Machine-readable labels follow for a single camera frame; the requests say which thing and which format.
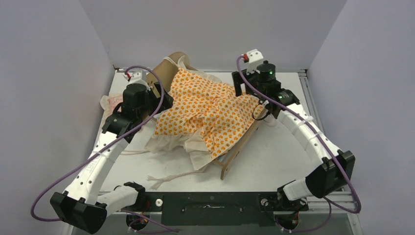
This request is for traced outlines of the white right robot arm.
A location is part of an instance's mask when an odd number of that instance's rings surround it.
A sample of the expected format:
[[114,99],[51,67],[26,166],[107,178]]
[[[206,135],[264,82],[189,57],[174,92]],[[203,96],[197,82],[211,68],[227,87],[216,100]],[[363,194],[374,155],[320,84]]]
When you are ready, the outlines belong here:
[[355,156],[333,144],[313,122],[300,100],[276,79],[276,67],[263,62],[253,71],[234,71],[232,74],[236,96],[246,92],[260,99],[272,115],[283,124],[307,153],[314,170],[306,177],[280,187],[277,205],[290,209],[296,200],[315,196],[323,198],[350,182]]

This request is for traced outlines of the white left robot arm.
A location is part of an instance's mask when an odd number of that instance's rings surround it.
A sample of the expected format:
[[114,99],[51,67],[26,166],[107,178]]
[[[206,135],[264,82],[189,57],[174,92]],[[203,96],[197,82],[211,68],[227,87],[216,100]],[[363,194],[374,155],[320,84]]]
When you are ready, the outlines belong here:
[[99,192],[136,132],[154,115],[171,108],[172,102],[159,82],[151,87],[139,82],[126,86],[122,102],[106,118],[86,164],[77,170],[75,179],[62,193],[56,192],[50,199],[61,221],[95,234],[112,213],[125,207],[135,211],[144,208],[145,187],[140,184],[126,182],[109,193]]

